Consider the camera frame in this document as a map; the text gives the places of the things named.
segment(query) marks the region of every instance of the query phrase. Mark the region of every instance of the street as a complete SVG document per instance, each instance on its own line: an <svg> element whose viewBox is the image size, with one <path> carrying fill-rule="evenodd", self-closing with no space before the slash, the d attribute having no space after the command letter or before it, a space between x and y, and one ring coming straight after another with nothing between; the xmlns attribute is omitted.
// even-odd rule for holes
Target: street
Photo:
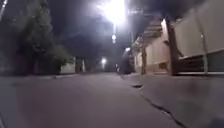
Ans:
<svg viewBox="0 0 224 128"><path fill-rule="evenodd" d="M13 88L29 128L179 128L128 84L95 74L26 79Z"/></svg>

